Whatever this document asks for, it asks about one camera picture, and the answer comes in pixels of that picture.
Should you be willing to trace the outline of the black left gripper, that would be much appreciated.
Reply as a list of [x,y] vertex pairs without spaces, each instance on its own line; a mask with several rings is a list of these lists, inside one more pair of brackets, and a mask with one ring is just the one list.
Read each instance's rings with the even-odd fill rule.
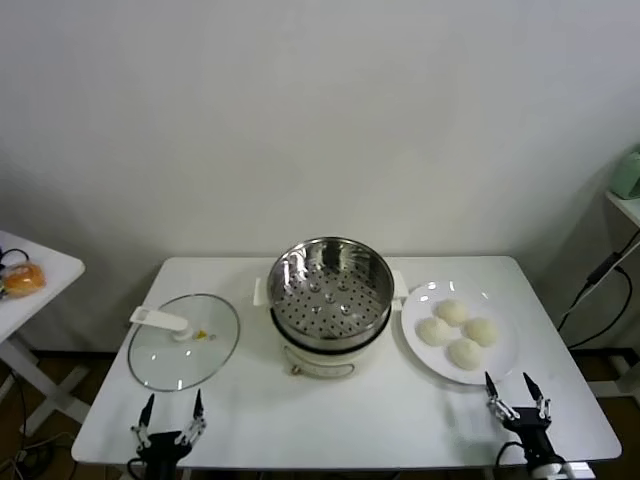
[[138,423],[130,430],[136,438],[136,459],[144,466],[144,480],[174,480],[177,464],[186,457],[204,433],[207,423],[201,390],[198,390],[190,423],[181,431],[155,433],[149,437],[148,427],[155,395],[151,394],[141,410]]

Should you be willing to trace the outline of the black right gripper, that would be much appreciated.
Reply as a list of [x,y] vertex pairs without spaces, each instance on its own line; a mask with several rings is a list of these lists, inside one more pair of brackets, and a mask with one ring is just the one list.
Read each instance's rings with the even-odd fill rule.
[[547,436],[547,429],[551,425],[551,400],[543,395],[538,384],[524,372],[523,377],[535,408],[512,408],[500,398],[490,374],[485,372],[484,375],[488,408],[506,430],[515,433],[520,439],[526,466],[539,468],[562,465],[563,458],[555,452]]

